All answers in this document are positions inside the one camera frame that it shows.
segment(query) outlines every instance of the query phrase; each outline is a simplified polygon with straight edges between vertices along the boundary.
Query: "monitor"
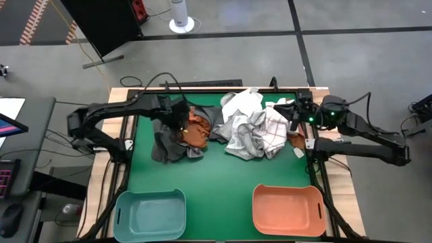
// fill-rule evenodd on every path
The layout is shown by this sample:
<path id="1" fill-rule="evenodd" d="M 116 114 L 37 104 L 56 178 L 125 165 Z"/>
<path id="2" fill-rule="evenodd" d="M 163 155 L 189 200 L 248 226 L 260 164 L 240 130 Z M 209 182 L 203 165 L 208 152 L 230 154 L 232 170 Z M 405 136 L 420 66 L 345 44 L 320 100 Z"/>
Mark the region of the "monitor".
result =
<path id="1" fill-rule="evenodd" d="M 0 138 L 28 132 L 28 127 L 0 113 Z"/>

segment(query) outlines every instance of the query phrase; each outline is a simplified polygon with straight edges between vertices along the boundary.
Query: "computer mouse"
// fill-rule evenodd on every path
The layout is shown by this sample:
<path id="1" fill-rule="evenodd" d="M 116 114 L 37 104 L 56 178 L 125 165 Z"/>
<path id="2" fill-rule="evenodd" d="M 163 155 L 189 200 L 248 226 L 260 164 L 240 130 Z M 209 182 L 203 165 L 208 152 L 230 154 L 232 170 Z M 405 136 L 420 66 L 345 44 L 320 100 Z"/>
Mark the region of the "computer mouse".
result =
<path id="1" fill-rule="evenodd" d="M 24 206 L 19 203 L 14 203 L 8 208 L 0 218 L 0 236 L 10 238 L 18 231 L 20 226 L 21 216 L 24 212 Z"/>

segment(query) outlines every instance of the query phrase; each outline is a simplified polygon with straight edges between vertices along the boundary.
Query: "orange plastic basket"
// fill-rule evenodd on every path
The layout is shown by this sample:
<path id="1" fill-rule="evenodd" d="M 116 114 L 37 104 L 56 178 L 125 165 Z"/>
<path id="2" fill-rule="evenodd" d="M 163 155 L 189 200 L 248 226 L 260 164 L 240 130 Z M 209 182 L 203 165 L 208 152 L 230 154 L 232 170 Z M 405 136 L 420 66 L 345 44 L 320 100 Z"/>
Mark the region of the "orange plastic basket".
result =
<path id="1" fill-rule="evenodd" d="M 263 234 L 320 236 L 325 231 L 323 197 L 314 186 L 258 185 L 252 197 L 254 225 Z"/>

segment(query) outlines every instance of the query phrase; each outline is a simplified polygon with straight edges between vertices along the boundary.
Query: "brown cloth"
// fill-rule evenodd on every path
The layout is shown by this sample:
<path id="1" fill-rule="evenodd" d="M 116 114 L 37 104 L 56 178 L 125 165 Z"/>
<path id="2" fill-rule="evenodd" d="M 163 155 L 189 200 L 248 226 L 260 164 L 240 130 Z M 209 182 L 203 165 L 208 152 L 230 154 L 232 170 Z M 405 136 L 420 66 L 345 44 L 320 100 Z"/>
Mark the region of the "brown cloth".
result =
<path id="1" fill-rule="evenodd" d="M 207 146 L 207 137 L 210 135 L 211 126 L 205 118 L 194 114 L 194 107 L 190 108 L 188 127 L 182 132 L 182 141 L 197 148 Z"/>
<path id="2" fill-rule="evenodd" d="M 304 149 L 306 146 L 306 141 L 304 140 L 304 133 L 303 129 L 298 126 L 298 133 L 295 135 L 288 134 L 287 135 L 288 140 L 290 141 L 291 145 L 299 148 Z"/>

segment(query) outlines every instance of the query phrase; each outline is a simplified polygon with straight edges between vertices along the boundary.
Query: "keyboard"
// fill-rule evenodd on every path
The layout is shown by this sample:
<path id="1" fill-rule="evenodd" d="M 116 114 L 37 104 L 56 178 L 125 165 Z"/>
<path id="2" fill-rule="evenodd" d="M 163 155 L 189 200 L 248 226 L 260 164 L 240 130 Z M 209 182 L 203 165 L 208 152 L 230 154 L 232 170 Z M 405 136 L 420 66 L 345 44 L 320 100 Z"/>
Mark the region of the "keyboard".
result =
<path id="1" fill-rule="evenodd" d="M 0 160 L 0 199 L 6 199 L 9 196 L 19 167 L 19 159 Z"/>

